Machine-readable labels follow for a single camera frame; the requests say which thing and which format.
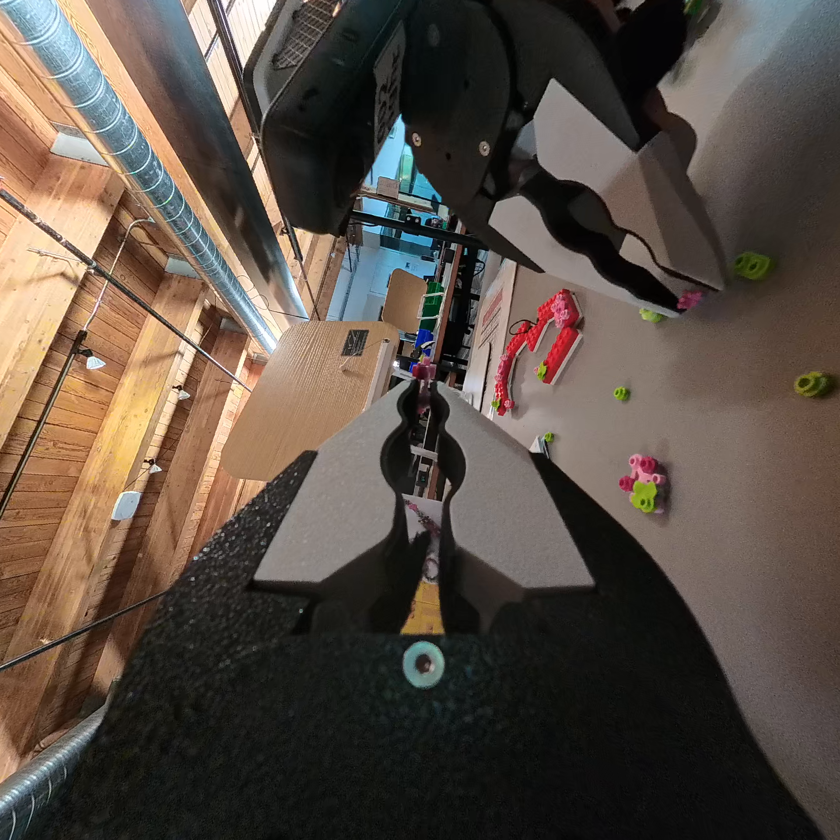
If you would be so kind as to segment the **white printed sheet red stripes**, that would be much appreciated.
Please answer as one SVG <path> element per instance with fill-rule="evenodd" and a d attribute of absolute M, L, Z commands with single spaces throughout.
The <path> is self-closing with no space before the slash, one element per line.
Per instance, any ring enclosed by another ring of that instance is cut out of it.
<path fill-rule="evenodd" d="M 482 286 L 462 386 L 467 403 L 480 412 L 489 410 L 494 396 L 498 358 L 508 342 L 511 300 L 518 270 L 518 265 L 507 258 L 492 260 L 490 266 L 496 271 Z"/>

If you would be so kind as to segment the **light wooden chair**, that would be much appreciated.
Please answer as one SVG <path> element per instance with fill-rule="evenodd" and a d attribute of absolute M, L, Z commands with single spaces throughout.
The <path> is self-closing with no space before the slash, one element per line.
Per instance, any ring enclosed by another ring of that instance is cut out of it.
<path fill-rule="evenodd" d="M 386 322 L 293 325 L 234 422 L 220 466 L 268 482 L 319 448 L 386 393 L 400 340 Z"/>
<path fill-rule="evenodd" d="M 401 333 L 416 334 L 419 330 L 419 312 L 423 310 L 427 282 L 405 269 L 394 269 L 388 279 L 381 320 Z"/>

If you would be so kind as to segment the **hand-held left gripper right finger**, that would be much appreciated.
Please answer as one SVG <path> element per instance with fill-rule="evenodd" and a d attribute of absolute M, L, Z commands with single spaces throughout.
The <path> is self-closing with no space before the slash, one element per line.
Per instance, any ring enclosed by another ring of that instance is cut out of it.
<path fill-rule="evenodd" d="M 432 388 L 437 465 L 449 483 L 438 596 L 446 632 L 486 632 L 499 610 L 595 582 L 533 453 L 443 383 Z"/>

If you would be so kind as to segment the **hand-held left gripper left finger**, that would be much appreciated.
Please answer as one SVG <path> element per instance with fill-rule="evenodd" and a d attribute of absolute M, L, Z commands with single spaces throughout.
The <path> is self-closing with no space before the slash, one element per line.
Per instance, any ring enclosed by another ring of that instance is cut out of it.
<path fill-rule="evenodd" d="M 420 391 L 402 383 L 319 447 L 257 566 L 256 589 L 307 597 L 365 631 L 403 628 L 421 553 L 399 484 Z"/>

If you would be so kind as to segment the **silver ribbed air duct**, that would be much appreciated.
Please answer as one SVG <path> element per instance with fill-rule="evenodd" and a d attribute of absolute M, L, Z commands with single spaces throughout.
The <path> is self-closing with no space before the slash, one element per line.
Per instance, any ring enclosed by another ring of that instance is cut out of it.
<path fill-rule="evenodd" d="M 267 353 L 277 337 L 57 2 L 2 1 L 13 44 L 131 194 Z"/>
<path fill-rule="evenodd" d="M 103 704 L 1 784 L 1 838 L 26 838 L 49 803 L 68 782 L 96 734 Z"/>

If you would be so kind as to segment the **black metal bar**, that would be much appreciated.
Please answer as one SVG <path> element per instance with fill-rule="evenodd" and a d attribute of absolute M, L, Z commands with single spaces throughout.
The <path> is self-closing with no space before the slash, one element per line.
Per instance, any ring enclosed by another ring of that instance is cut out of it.
<path fill-rule="evenodd" d="M 459 245 L 479 250 L 490 250 L 480 238 L 465 233 L 459 233 L 446 227 L 432 227 L 423 224 L 409 223 L 395 218 L 377 216 L 358 210 L 350 210 L 347 216 L 348 225 L 357 224 L 367 228 L 380 228 L 382 231 L 391 230 L 406 235 L 413 235 L 429 240 L 438 241 L 445 245 Z"/>

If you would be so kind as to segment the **grey steel beam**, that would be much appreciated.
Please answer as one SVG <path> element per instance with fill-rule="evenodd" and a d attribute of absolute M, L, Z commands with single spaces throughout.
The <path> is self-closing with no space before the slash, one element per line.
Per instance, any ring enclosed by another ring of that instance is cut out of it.
<path fill-rule="evenodd" d="M 181 2 L 128 1 L 138 49 L 154 72 L 152 88 L 175 117 L 175 147 L 252 281 L 262 280 L 279 311 L 308 320 Z"/>

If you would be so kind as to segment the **pink and green lego cluster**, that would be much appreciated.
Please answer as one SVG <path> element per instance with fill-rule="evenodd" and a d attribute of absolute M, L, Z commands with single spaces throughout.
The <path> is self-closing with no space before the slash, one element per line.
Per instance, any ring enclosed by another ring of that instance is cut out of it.
<path fill-rule="evenodd" d="M 665 512 L 669 493 L 666 467 L 650 455 L 634 454 L 628 460 L 628 472 L 618 480 L 620 490 L 631 505 L 645 514 Z"/>

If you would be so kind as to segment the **pink and yellow printed booklet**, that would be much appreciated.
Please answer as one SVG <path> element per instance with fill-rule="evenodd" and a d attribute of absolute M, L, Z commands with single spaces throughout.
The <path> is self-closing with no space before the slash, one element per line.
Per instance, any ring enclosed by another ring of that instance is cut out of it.
<path fill-rule="evenodd" d="M 439 600 L 439 548 L 443 504 L 425 497 L 403 496 L 410 542 L 428 536 L 421 579 L 403 627 L 404 635 L 441 635 L 444 623 Z"/>

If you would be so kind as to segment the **red and white lego assembly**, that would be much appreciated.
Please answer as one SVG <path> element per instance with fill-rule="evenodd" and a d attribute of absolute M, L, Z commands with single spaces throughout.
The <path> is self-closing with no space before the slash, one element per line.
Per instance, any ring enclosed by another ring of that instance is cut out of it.
<path fill-rule="evenodd" d="M 562 288 L 538 307 L 534 320 L 521 319 L 514 324 L 500 354 L 494 379 L 490 409 L 495 415 L 505 416 L 515 408 L 511 379 L 518 359 L 525 350 L 536 354 L 551 327 L 558 332 L 544 358 L 534 368 L 534 374 L 544 385 L 555 383 L 582 341 L 579 330 L 582 320 L 583 312 L 575 294 Z"/>

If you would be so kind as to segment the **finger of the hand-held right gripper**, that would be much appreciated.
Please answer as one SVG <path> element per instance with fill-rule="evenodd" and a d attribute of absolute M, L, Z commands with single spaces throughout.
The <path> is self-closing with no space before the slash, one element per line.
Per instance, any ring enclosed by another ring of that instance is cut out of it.
<path fill-rule="evenodd" d="M 559 244 L 633 293 L 643 274 L 723 290 L 716 237 L 668 133 L 635 150 L 556 80 L 533 133 L 533 204 Z"/>
<path fill-rule="evenodd" d="M 577 287 L 677 318 L 683 287 L 643 239 L 619 227 L 587 186 L 527 175 L 499 201 L 491 228 L 538 269 Z"/>

